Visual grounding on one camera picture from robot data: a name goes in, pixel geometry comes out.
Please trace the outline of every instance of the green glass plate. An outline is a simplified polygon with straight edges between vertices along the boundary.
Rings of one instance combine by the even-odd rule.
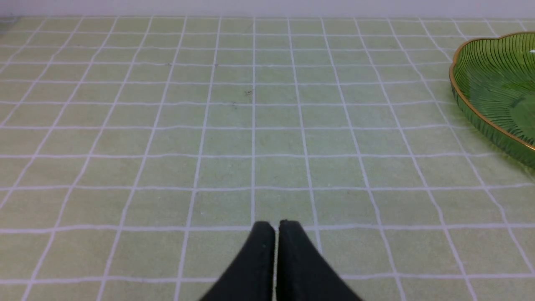
[[[535,32],[462,44],[449,79],[468,120],[507,154],[535,168]]]

